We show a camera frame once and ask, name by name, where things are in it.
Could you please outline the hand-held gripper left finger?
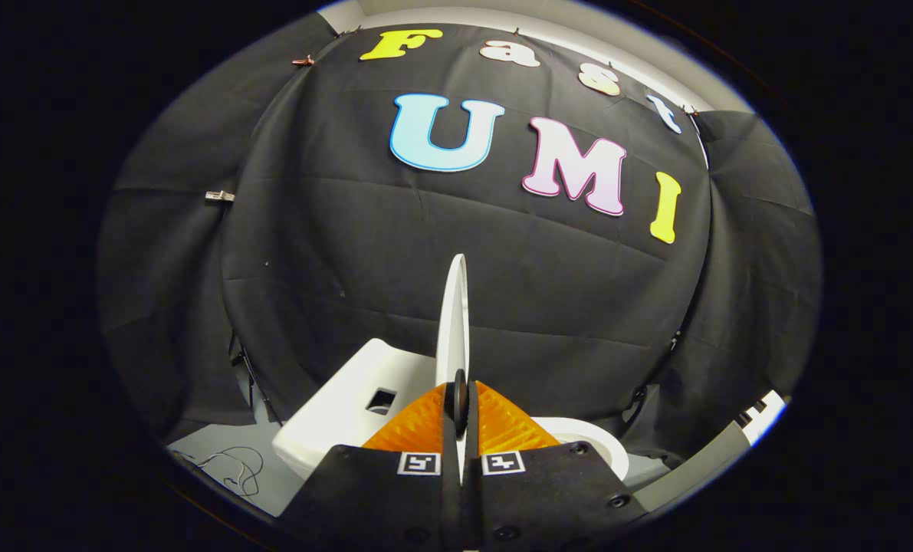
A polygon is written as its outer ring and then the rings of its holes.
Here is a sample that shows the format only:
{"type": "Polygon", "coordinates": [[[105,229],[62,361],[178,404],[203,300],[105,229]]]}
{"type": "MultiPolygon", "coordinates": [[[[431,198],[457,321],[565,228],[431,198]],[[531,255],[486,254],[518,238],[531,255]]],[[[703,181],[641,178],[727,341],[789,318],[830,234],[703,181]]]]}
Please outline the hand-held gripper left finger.
{"type": "Polygon", "coordinates": [[[434,448],[331,447],[282,511],[284,551],[461,549],[461,385],[438,386],[409,409],[403,428],[424,429],[434,448]]]}

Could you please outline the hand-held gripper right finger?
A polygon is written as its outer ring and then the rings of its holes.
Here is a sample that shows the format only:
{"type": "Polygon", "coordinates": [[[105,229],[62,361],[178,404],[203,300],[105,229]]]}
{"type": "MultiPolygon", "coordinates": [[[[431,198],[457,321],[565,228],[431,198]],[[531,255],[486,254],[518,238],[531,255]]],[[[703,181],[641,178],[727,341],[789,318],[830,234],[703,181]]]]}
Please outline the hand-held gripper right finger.
{"type": "Polygon", "coordinates": [[[648,517],[601,454],[573,431],[552,447],[481,453],[476,388],[468,392],[462,547],[477,551],[612,551],[648,517]]]}

